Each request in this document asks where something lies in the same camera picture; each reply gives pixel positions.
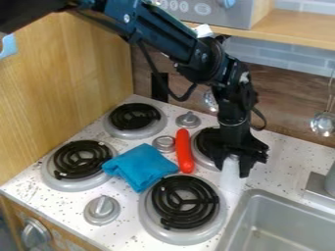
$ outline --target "sink basin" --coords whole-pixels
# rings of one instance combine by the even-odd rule
[[[216,249],[303,250],[335,250],[335,216],[262,190],[242,195]]]

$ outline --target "red toy sausage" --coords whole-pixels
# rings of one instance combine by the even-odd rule
[[[187,129],[179,129],[175,136],[175,151],[180,170],[190,174],[194,171],[194,160],[191,151],[190,134]]]

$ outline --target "black robotic arm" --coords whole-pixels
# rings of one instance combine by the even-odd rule
[[[158,83],[178,101],[187,100],[197,84],[210,86],[219,128],[205,129],[199,140],[211,149],[208,155],[219,169],[231,154],[239,156],[240,177],[248,176],[255,162],[266,162],[267,145],[250,133],[252,111],[262,115],[255,108],[257,92],[247,66],[224,52],[221,37],[197,38],[150,0],[0,0],[0,32],[11,33],[56,11],[69,11],[138,44]],[[168,55],[193,83],[183,96],[163,84],[145,44]]]

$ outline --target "silver burner ring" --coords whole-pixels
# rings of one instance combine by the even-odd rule
[[[158,224],[160,216],[150,203],[153,185],[140,195],[138,207],[139,221],[153,237],[168,244],[186,246],[207,241],[222,230],[227,217],[226,202],[223,195],[218,188],[208,180],[199,176],[193,177],[207,183],[219,197],[219,206],[217,207],[215,215],[208,223],[197,228],[167,230]]]
[[[159,111],[159,113],[161,114],[161,119],[159,121],[152,121],[149,125],[143,128],[133,130],[120,130],[113,126],[109,119],[109,116],[112,112],[109,112],[103,119],[104,129],[109,135],[120,139],[133,140],[151,137],[161,132],[168,124],[167,115],[161,109],[157,107],[155,107],[155,109],[157,109],[157,111]]]
[[[192,154],[194,157],[195,162],[211,171],[219,172],[219,169],[215,166],[215,163],[206,155],[204,155],[202,152],[199,151],[197,143],[196,143],[196,137],[199,135],[201,131],[198,130],[196,133],[194,133],[191,137],[191,149]]]
[[[106,143],[106,142],[102,142],[102,143],[104,143],[111,150],[114,157],[118,155],[117,150],[111,144]],[[89,190],[94,187],[97,187],[105,183],[109,179],[111,179],[111,176],[105,174],[103,171],[93,176],[90,176],[90,177],[84,177],[84,178],[78,178],[78,179],[61,179],[61,180],[56,179],[54,176],[54,170],[56,168],[53,163],[53,156],[54,156],[54,153],[64,145],[61,145],[60,147],[48,153],[46,155],[45,160],[42,163],[41,175],[42,175],[42,180],[46,183],[46,185],[48,185],[52,189],[63,191],[63,192],[79,192],[79,191],[85,191],[85,190]]]

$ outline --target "cable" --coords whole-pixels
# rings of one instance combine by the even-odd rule
[[[193,91],[197,88],[198,84],[197,83],[193,83],[189,88],[188,90],[181,96],[181,97],[178,97],[176,96],[171,90],[170,88],[168,88],[168,86],[166,86],[164,84],[164,81],[162,80],[162,77],[159,73],[159,71],[157,70],[154,62],[152,61],[147,49],[145,48],[145,45],[143,44],[143,42],[141,40],[137,41],[137,44],[139,46],[139,48],[141,49],[145,59],[147,60],[150,68],[151,68],[151,71],[153,72],[158,84],[161,86],[161,88],[166,92],[168,93],[168,95],[170,95],[173,99],[175,99],[176,101],[178,102],[184,102],[186,101],[187,99],[189,99],[189,97],[191,96],[191,94],[193,93]]]
[[[256,127],[254,125],[250,125],[250,127],[252,129],[254,129],[255,131],[261,131],[261,130],[264,130],[266,127],[267,127],[267,120],[266,120],[266,117],[263,115],[263,113],[257,109],[256,107],[253,107],[252,108],[252,111],[263,121],[264,125],[261,126],[261,127]]]

